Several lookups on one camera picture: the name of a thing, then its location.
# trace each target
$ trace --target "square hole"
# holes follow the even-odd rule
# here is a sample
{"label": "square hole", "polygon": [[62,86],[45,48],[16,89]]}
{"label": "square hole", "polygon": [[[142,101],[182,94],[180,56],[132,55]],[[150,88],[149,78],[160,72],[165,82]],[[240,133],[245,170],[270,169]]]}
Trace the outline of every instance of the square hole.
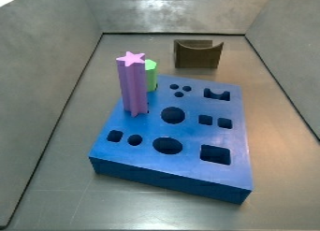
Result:
{"label": "square hole", "polygon": [[225,129],[233,129],[233,121],[231,119],[219,118],[217,126]]}
{"label": "square hole", "polygon": [[122,136],[124,136],[124,132],[122,131],[112,130],[109,132],[106,140],[112,141],[112,142],[120,142],[122,140]]}
{"label": "square hole", "polygon": [[199,115],[199,123],[213,125],[213,116],[209,115]]}
{"label": "square hole", "polygon": [[200,159],[229,166],[232,163],[231,150],[212,145],[201,145]]}

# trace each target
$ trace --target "blue foam block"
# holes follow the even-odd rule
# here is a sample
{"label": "blue foam block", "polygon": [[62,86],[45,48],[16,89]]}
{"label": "blue foam block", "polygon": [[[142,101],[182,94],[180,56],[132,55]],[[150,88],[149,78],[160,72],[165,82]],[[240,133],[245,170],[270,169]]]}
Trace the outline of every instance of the blue foam block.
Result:
{"label": "blue foam block", "polygon": [[240,87],[158,76],[149,113],[122,100],[89,154],[95,172],[241,204],[253,176]]}

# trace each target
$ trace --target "brown arch block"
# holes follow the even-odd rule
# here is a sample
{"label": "brown arch block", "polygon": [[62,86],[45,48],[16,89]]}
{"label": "brown arch block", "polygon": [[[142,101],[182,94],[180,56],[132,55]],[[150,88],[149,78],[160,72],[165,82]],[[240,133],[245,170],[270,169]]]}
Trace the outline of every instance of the brown arch block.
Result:
{"label": "brown arch block", "polygon": [[176,68],[217,68],[224,42],[213,47],[212,40],[176,40]]}

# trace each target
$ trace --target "purple star block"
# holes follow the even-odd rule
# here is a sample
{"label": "purple star block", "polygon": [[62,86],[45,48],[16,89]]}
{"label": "purple star block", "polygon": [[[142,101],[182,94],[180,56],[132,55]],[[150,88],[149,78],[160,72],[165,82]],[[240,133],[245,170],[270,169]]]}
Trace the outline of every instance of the purple star block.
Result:
{"label": "purple star block", "polygon": [[117,58],[118,73],[122,88],[124,109],[132,112],[132,116],[148,113],[145,54],[126,52]]}

